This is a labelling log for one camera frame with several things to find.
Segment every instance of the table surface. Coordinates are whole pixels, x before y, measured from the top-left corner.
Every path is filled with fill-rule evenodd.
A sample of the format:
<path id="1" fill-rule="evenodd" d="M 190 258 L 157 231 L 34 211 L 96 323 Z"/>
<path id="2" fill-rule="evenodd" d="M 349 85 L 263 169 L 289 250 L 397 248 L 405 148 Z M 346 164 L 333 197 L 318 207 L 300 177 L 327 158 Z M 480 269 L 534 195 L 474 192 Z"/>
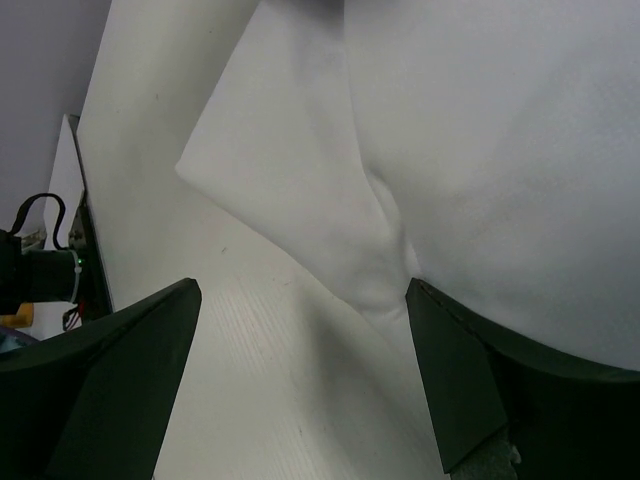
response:
<path id="1" fill-rule="evenodd" d="M 156 479 L 445 478 L 417 366 L 174 172 L 255 3 L 114 0 L 78 130 L 115 308 L 203 292 Z"/>

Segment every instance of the black wire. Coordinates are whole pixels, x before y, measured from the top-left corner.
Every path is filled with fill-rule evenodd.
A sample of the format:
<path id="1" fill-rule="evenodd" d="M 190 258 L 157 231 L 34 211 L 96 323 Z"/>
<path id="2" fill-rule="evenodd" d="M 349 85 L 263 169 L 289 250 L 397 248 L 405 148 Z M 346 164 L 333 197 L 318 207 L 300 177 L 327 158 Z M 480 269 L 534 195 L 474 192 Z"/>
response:
<path id="1" fill-rule="evenodd" d="M 60 207 L 60 211 L 58 212 L 58 218 L 56 220 L 56 225 L 53 227 L 53 246 L 56 250 L 64 250 L 60 243 L 58 242 L 58 234 L 60 233 L 60 225 L 62 225 L 62 220 L 64 220 L 64 214 L 67 212 L 67 207 L 64 204 L 62 198 L 60 198 L 55 193 L 39 193 L 32 197 L 27 198 L 24 203 L 20 206 L 18 210 L 18 214 L 16 215 L 16 221 L 13 223 L 13 227 L 9 232 L 10 235 L 17 235 L 22 226 L 24 225 L 25 220 L 27 219 L 27 215 L 29 214 L 29 210 L 34 202 L 40 198 L 49 197 L 53 198 L 58 202 L 58 206 Z"/>

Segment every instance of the wall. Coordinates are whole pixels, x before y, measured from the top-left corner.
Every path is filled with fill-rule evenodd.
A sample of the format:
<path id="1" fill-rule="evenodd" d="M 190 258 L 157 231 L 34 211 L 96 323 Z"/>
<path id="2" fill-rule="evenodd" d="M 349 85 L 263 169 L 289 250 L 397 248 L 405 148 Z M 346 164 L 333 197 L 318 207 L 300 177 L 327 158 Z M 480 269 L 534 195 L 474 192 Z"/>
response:
<path id="1" fill-rule="evenodd" d="M 82 111 L 111 0 L 0 0 L 0 228 L 46 191 L 64 113 Z M 44 202 L 23 231 L 42 225 Z"/>

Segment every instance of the white fabric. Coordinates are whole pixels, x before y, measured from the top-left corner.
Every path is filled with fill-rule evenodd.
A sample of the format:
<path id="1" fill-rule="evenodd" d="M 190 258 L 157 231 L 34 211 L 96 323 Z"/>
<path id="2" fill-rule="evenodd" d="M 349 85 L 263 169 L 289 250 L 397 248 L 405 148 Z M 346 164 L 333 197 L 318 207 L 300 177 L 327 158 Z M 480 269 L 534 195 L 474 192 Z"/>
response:
<path id="1" fill-rule="evenodd" d="M 413 349 L 412 276 L 640 370 L 640 4 L 263 0 L 177 170 Z"/>

